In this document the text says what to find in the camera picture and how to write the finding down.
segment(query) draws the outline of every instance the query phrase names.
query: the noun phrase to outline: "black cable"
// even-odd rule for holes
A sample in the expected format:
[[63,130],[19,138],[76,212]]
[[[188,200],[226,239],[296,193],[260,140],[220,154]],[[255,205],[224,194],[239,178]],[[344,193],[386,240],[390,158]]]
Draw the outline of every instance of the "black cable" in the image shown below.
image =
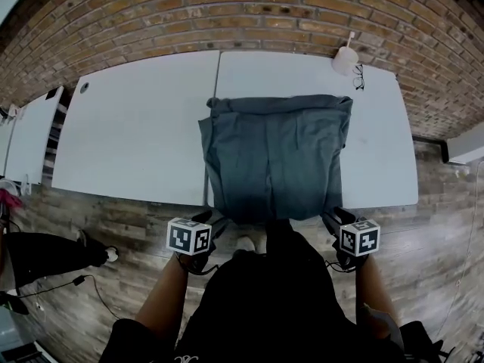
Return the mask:
[[11,224],[13,224],[13,225],[17,226],[17,228],[18,228],[18,232],[19,232],[19,233],[21,233],[21,232],[22,232],[22,229],[20,228],[20,226],[19,226],[17,223],[15,223],[14,221],[11,221],[11,220],[9,220],[9,222],[10,222]]
[[214,271],[215,269],[217,269],[217,270],[219,269],[219,266],[215,265],[215,266],[213,266],[212,268],[210,268],[209,270],[206,270],[206,271],[195,271],[192,268],[189,268],[188,266],[186,266],[186,264],[184,264],[182,262],[182,260],[180,259],[180,254],[178,252],[175,252],[175,255],[176,255],[176,259],[178,260],[178,263],[180,264],[181,268],[183,270],[185,270],[186,272],[191,273],[193,275],[208,275],[211,271]]
[[41,290],[40,292],[26,294],[25,296],[18,296],[17,298],[19,298],[19,299],[25,299],[27,297],[37,296],[38,294],[51,292],[51,291],[53,291],[55,289],[58,289],[60,287],[66,287],[67,285],[71,285],[71,284],[74,284],[75,286],[78,286],[78,285],[82,284],[85,281],[85,278],[86,277],[92,277],[92,280],[94,281],[94,288],[96,289],[96,293],[98,294],[99,300],[106,307],[106,309],[109,311],[110,314],[112,314],[115,318],[117,318],[118,320],[120,320],[120,318],[118,316],[116,316],[113,313],[113,311],[111,311],[111,309],[109,308],[109,306],[107,306],[107,304],[102,299],[102,297],[101,297],[101,295],[99,293],[99,290],[98,290],[98,285],[96,284],[96,278],[93,275],[80,275],[79,277],[74,278],[71,282],[68,282],[66,284],[59,285],[58,287],[52,287],[51,289]]
[[94,282],[94,288],[96,289],[96,293],[98,294],[99,300],[103,303],[103,305],[106,307],[106,309],[109,311],[110,314],[112,314],[115,318],[117,318],[118,320],[120,320],[120,318],[118,316],[116,316],[113,313],[113,311],[110,310],[109,306],[107,306],[107,304],[102,299],[102,297],[101,297],[101,295],[99,293],[99,290],[98,290],[98,285],[96,284],[96,278],[95,278],[95,276],[93,276],[93,275],[83,275],[82,277],[92,277],[92,280]]
[[[343,269],[343,267],[339,262],[328,262],[328,261],[325,261],[325,262],[326,262],[327,268],[331,267],[334,271],[337,271],[338,273],[353,273],[355,271],[355,268],[350,268],[348,270]],[[339,268],[341,268],[341,270],[334,268],[333,265],[338,266]]]
[[71,284],[74,284],[74,281],[71,281],[71,282],[68,282],[67,284],[62,284],[62,285],[59,285],[58,287],[52,287],[51,289],[47,289],[47,290],[41,290],[40,292],[37,292],[37,293],[31,293],[31,294],[26,294],[25,296],[18,296],[17,298],[19,299],[25,299],[27,297],[31,297],[31,296],[37,296],[38,294],[40,293],[47,293],[47,292],[50,292],[51,290],[55,290],[57,288],[60,288],[60,287],[66,287],[67,285],[71,285]]

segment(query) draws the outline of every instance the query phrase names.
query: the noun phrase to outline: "white cup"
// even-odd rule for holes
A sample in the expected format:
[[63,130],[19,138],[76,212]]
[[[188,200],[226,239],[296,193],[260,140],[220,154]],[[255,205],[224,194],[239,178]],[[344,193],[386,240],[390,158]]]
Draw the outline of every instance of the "white cup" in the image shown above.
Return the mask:
[[340,48],[336,57],[331,61],[334,71],[344,76],[349,75],[357,63],[358,54],[349,47]]

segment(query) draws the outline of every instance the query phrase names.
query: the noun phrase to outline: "eyeglasses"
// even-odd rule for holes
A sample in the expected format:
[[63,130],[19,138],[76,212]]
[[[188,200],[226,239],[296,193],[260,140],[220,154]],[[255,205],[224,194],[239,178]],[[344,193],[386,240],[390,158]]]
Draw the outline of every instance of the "eyeglasses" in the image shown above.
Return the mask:
[[363,79],[363,65],[357,64],[353,69],[353,72],[357,75],[353,79],[353,86],[355,86],[356,90],[359,88],[364,91],[365,90],[365,80]]

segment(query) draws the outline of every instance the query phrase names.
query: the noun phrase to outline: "black shirt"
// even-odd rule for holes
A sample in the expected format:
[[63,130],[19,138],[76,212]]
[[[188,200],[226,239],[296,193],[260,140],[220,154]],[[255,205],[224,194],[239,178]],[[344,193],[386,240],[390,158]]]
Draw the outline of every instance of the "black shirt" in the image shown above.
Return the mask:
[[396,345],[344,316],[324,260],[302,247],[296,256],[244,252],[225,263],[175,351],[138,322],[117,321],[101,362],[399,361]]

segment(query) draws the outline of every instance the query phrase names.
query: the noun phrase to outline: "brick wall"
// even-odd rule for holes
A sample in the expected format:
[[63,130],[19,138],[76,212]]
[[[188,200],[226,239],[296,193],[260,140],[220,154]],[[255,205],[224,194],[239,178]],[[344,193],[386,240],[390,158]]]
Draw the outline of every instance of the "brick wall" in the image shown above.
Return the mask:
[[350,30],[363,63],[398,75],[414,134],[484,121],[482,0],[21,0],[0,28],[0,104],[158,55],[334,56]]

